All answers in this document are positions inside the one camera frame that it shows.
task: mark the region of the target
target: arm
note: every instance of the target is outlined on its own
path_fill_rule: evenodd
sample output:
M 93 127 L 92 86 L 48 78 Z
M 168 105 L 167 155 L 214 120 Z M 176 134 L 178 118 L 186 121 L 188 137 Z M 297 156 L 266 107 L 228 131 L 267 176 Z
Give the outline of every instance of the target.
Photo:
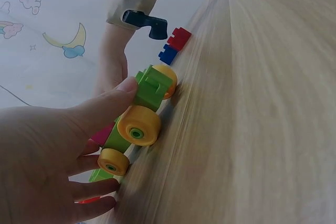
M 138 10 L 149 15 L 155 2 L 156 0 L 108 1 L 107 24 L 101 43 L 95 95 L 113 89 L 128 75 L 124 51 L 127 43 L 139 28 L 122 21 L 124 12 Z

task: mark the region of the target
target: green toy block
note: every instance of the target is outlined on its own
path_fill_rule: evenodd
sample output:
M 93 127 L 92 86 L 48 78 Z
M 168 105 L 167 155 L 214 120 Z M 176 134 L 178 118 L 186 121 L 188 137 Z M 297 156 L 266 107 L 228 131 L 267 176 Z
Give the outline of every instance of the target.
M 96 169 L 92 172 L 89 182 L 96 182 L 108 178 L 113 178 L 113 175 L 105 172 L 103 169 Z
M 135 78 L 138 82 L 138 91 L 133 104 L 147 107 L 156 112 L 164 95 L 173 84 L 173 80 L 154 69 L 152 65 L 144 72 L 139 71 Z
M 124 153 L 128 149 L 128 147 L 130 147 L 131 143 L 119 134 L 119 131 L 117 129 L 118 121 L 119 118 L 117 119 L 116 124 L 114 125 L 103 148 L 115 149 L 118 152 Z

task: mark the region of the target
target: light wood surface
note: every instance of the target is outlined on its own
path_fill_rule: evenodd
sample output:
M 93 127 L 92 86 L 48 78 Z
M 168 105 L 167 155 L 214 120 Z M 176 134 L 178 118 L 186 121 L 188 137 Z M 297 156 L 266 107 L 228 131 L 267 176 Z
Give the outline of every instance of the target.
M 336 0 L 207 0 L 188 28 L 99 223 L 336 223 Z

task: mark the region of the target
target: yellow toy wheel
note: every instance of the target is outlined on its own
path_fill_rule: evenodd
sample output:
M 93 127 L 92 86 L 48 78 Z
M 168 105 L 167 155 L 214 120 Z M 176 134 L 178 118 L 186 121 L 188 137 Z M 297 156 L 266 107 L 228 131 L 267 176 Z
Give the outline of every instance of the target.
M 110 174 L 122 176 L 127 172 L 130 161 L 121 152 L 106 148 L 99 155 L 98 165 Z
M 177 85 L 177 76 L 175 72 L 166 65 L 155 65 L 153 68 L 173 80 L 173 84 L 169 87 L 168 91 L 163 97 L 164 100 L 170 98 L 174 94 Z
M 148 146 L 158 139 L 161 119 L 154 111 L 134 105 L 120 116 L 117 128 L 119 134 L 130 143 Z

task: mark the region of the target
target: wrist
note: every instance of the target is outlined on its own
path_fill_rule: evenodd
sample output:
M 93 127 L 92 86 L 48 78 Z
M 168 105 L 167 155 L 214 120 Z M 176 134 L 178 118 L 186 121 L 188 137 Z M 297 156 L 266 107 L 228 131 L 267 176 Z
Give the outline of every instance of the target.
M 111 54 L 112 52 L 123 53 L 134 33 L 135 30 L 129 30 L 124 27 L 106 23 L 101 43 L 102 54 Z

